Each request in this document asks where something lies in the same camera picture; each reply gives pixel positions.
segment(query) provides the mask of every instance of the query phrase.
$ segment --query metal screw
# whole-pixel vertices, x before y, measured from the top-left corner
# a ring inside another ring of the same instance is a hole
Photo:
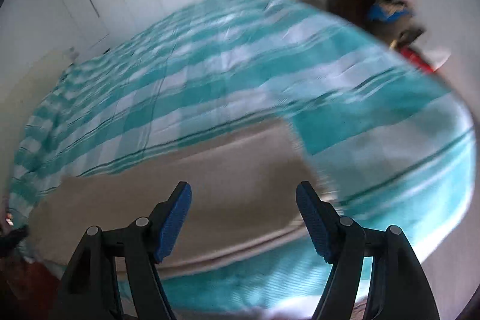
[[[399,226],[391,226],[390,232],[393,233],[394,235],[399,235],[402,233],[402,229]]]
[[[340,224],[343,226],[351,226],[351,224],[353,224],[353,220],[350,217],[343,216],[340,217]]]
[[[95,236],[97,233],[98,233],[97,226],[91,226],[90,228],[87,229],[87,235],[89,236]]]
[[[136,225],[136,226],[146,226],[149,222],[150,222],[150,220],[148,220],[147,217],[139,217],[139,218],[135,221],[135,225]]]

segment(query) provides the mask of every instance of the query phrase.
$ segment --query turquoise striped blanket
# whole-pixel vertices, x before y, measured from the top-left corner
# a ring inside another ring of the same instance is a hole
[[[304,4],[204,0],[66,70],[15,156],[15,224],[65,175],[120,172],[272,116],[298,133],[345,214],[401,226],[420,259],[468,208],[472,121],[445,86]],[[269,308],[321,294],[329,270],[304,238],[164,287],[174,307]],[[369,276],[366,267],[361,292]]]

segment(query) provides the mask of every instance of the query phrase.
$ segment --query red object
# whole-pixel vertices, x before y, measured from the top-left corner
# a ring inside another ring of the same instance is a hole
[[[57,296],[60,281],[41,263],[27,266],[26,311],[35,320],[47,320]]]
[[[423,70],[427,74],[432,74],[435,70],[425,61],[422,56],[409,47],[400,49],[400,53],[413,65]]]

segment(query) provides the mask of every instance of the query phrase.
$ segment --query bed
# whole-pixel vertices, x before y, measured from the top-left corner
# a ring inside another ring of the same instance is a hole
[[[15,225],[65,175],[121,172],[271,117],[295,130],[343,214],[374,229],[402,227],[421,261],[469,207],[473,125],[441,82],[305,4],[204,0],[64,72],[15,156]],[[368,292],[369,267],[359,297]],[[162,283],[185,317],[300,319],[313,312],[329,272],[303,237]],[[119,287],[128,300],[128,283]]]

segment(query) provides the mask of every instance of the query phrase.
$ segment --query blue gripper pad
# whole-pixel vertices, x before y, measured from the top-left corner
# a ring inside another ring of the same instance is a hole
[[[332,263],[336,256],[333,247],[337,240],[337,229],[333,216],[322,205],[326,202],[322,202],[318,198],[309,182],[302,182],[297,186],[296,199],[315,250],[326,262]]]
[[[154,252],[158,263],[171,254],[190,205],[191,187],[186,183],[159,232],[158,246]]]

